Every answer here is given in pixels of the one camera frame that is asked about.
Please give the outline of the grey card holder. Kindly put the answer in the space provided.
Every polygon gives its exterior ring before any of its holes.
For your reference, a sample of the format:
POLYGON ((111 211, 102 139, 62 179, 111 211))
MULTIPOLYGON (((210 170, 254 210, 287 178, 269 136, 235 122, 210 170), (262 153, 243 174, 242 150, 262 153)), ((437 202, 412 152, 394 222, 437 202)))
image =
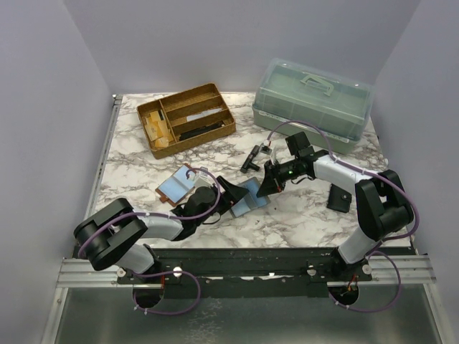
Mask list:
POLYGON ((248 190, 248 194, 230 209, 233 218, 241 217, 270 203, 270 199, 267 196, 257 197, 260 185, 261 182, 257 177, 249 178, 238 184, 239 187, 248 190))

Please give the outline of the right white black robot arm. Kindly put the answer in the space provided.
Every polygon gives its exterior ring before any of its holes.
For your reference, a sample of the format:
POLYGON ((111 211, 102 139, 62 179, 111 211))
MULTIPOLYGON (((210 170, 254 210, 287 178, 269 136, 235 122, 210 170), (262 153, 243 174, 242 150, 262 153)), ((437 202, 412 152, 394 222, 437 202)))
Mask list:
POLYGON ((350 278, 356 272, 356 264, 389 234, 418 221, 417 209, 394 171, 364 170, 339 160, 327 150, 315 151, 304 132, 291 135, 285 141, 293 159, 279 163, 271 158, 265 162, 265 177, 257 192, 258 197, 280 193, 287 181, 305 176, 311 180, 328 181, 356 200, 358 226, 331 253, 329 269, 335 279, 344 281, 350 278))

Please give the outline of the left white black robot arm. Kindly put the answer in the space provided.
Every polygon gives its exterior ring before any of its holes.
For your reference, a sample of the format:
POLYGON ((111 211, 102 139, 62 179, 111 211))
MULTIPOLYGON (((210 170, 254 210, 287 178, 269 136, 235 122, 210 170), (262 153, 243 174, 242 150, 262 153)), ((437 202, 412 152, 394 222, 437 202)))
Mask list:
POLYGON ((138 241, 144 237, 184 240, 214 215, 223 215, 249 191, 221 176, 212 186, 200 186, 184 204, 171 212, 136 211, 126 198, 118 198, 82 223, 73 232, 80 245, 77 256, 87 259, 95 271, 113 265, 129 269, 144 283, 153 282, 159 266, 151 248, 138 241))

